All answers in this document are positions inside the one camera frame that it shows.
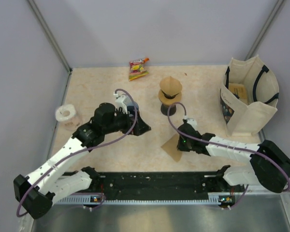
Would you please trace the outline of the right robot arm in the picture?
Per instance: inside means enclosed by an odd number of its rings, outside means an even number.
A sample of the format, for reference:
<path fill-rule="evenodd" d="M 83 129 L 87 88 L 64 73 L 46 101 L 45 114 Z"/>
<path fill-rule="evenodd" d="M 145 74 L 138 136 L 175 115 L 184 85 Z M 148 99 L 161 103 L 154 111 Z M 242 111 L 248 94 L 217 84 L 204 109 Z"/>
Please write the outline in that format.
<path fill-rule="evenodd" d="M 274 193 L 289 189 L 290 159 L 272 141 L 248 144 L 223 139 L 211 133 L 200 134 L 192 126 L 191 120 L 184 120 L 178 127 L 180 151 L 194 151 L 211 157 L 224 157 L 243 163 L 230 166 L 217 177 L 216 186 L 228 191 L 236 185 L 261 185 Z"/>

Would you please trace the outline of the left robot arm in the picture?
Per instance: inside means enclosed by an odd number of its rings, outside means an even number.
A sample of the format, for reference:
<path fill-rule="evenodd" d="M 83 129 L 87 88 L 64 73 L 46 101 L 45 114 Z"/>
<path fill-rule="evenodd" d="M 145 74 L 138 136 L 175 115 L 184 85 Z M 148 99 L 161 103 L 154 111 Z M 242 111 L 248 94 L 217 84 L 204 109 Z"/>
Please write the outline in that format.
<path fill-rule="evenodd" d="M 13 180 L 14 195 L 19 202 L 17 217 L 30 214 L 39 219 L 65 197 L 85 189 L 96 191 L 100 180 L 90 167 L 66 178 L 62 175 L 92 150 L 107 146 L 103 142 L 106 135 L 120 131 L 124 136 L 140 136 L 150 130 L 135 104 L 119 108 L 111 103 L 100 104 L 89 122 L 81 125 L 54 156 L 30 174 L 20 174 Z"/>

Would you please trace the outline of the brown paper coffee filter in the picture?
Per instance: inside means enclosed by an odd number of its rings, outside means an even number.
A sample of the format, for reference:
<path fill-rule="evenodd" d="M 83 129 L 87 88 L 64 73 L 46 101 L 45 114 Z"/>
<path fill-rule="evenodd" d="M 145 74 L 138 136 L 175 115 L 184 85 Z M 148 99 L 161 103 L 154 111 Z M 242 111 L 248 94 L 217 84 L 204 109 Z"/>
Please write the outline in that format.
<path fill-rule="evenodd" d="M 160 89 L 169 96 L 176 95 L 182 91 L 182 84 L 172 76 L 163 78 L 160 81 L 159 86 Z"/>

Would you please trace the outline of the blue glass dripper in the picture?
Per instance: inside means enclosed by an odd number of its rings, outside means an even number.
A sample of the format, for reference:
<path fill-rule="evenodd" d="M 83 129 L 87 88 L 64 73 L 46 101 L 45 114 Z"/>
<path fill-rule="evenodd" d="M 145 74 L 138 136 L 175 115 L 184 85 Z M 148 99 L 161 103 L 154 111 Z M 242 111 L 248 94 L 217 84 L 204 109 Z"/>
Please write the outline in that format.
<path fill-rule="evenodd" d="M 174 99 L 174 98 L 177 97 L 178 94 L 175 94 L 175 95 L 172 95 L 172 96 L 171 96 L 171 95 L 168 95 L 168 94 L 166 94 L 166 93 L 163 92 L 163 95 L 164 95 L 164 97 L 167 98 L 167 99 Z"/>
<path fill-rule="evenodd" d="M 134 110 L 134 108 L 139 110 L 139 105 L 138 105 L 137 102 L 129 102 L 129 103 L 127 103 L 127 109 L 128 110 Z"/>

